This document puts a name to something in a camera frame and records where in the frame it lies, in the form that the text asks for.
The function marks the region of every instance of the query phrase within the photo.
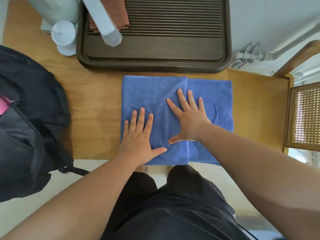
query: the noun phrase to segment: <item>blue towel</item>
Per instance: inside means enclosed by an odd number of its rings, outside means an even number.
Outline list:
[[[150,136],[151,148],[166,147],[167,152],[146,165],[183,165],[201,162],[220,165],[209,151],[197,141],[181,141],[173,145],[168,140],[180,132],[180,123],[166,103],[170,98],[179,108],[177,90],[185,97],[192,90],[194,99],[202,97],[206,114],[213,124],[233,131],[231,81],[186,79],[186,77],[125,76],[122,82],[121,139],[125,120],[131,120],[133,110],[141,107],[154,114]]]
[[[231,81],[187,79],[186,88],[192,91],[197,105],[198,98],[203,98],[206,115],[212,124],[233,132]],[[189,142],[189,161],[220,165],[198,141]]]
[[[146,165],[184,165],[189,163],[187,141],[173,145],[168,140],[180,132],[180,122],[168,107],[166,99],[170,98],[180,107],[177,89],[187,94],[186,77],[148,77],[124,76],[122,81],[122,115],[121,140],[124,121],[131,120],[132,111],[144,107],[146,110],[145,124],[150,113],[154,121],[150,135],[151,148],[166,147],[167,152],[155,157]]]

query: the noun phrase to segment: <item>hand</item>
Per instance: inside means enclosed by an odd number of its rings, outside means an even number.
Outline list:
[[[152,158],[167,151],[165,147],[151,149],[150,134],[153,122],[153,114],[149,115],[146,127],[144,127],[145,109],[140,109],[139,119],[137,122],[137,111],[132,112],[131,123],[124,122],[123,138],[120,145],[119,153],[124,153],[135,160],[136,166],[149,162]]]
[[[208,119],[203,105],[203,100],[200,97],[198,100],[199,109],[193,98],[192,91],[188,92],[189,103],[186,101],[182,90],[178,89],[178,96],[181,103],[181,109],[179,109],[169,98],[167,98],[167,103],[174,114],[178,117],[180,121],[180,133],[169,139],[169,144],[176,143],[178,141],[196,141],[198,128],[203,124],[211,124]]]

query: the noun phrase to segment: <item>wooden tabletop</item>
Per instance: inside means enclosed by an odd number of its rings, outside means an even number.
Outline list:
[[[3,43],[52,72],[68,97],[72,124],[63,143],[74,159],[110,159],[120,145],[124,75],[231,80],[234,132],[283,151],[289,80],[234,70],[218,74],[102,72],[61,55],[40,30],[40,15],[26,0],[10,0]]]

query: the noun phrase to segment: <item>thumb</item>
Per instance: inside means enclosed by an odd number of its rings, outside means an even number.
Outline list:
[[[175,135],[174,137],[171,137],[168,141],[169,144],[174,144],[176,142],[183,141],[181,138],[181,134],[179,133],[178,135]]]
[[[165,147],[159,147],[159,148],[153,149],[153,153],[154,153],[153,157],[159,156],[160,154],[162,154],[166,151],[167,151],[167,149]]]

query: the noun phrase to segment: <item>leg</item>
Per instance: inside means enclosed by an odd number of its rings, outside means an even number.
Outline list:
[[[144,166],[143,168],[138,167],[122,189],[110,215],[102,239],[106,239],[108,235],[117,229],[127,215],[130,214],[132,208],[158,190],[153,178],[147,175],[146,172],[143,172],[143,169]]]
[[[178,192],[196,201],[205,202],[212,208],[218,208],[226,219],[234,222],[235,211],[226,202],[222,192],[190,165],[174,166],[168,174],[167,183],[159,190]]]

